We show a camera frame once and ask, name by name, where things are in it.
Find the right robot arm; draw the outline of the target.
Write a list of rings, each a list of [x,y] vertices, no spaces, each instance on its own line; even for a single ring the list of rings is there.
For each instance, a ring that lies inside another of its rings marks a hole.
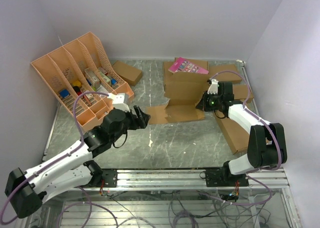
[[[287,162],[287,146],[284,127],[271,123],[250,111],[244,102],[236,100],[231,82],[209,79],[209,87],[203,93],[196,108],[204,112],[221,112],[239,124],[249,135],[245,155],[226,161],[223,166],[205,171],[206,185],[247,186],[246,174],[259,169],[277,170]]]

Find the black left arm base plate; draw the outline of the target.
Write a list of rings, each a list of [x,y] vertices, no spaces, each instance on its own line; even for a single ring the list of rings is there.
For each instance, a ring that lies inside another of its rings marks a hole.
[[[118,182],[118,173],[113,169],[103,169],[101,171],[95,171],[92,174],[92,178],[85,185],[85,187],[94,188],[115,188]]]

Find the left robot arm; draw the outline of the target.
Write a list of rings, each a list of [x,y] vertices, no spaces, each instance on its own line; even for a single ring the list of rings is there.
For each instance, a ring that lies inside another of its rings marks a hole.
[[[11,204],[17,218],[23,219],[73,187],[98,186],[103,171],[94,158],[113,147],[129,130],[146,128],[150,118],[138,106],[134,111],[111,110],[100,125],[58,155],[26,171],[11,171],[5,187],[6,203]]]

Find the cardboard box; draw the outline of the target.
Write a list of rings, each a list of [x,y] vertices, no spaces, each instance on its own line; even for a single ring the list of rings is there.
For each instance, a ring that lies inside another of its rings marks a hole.
[[[177,72],[172,74],[165,85],[164,97],[168,103],[148,107],[150,124],[198,121],[205,118],[203,111],[196,109],[204,91],[208,89],[210,74]]]

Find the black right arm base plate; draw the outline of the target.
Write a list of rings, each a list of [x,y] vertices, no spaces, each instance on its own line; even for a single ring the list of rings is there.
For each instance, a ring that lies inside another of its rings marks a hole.
[[[212,168],[205,170],[205,183],[207,187],[235,187],[236,183],[240,187],[247,187],[249,185],[246,175],[232,175],[228,169]]]

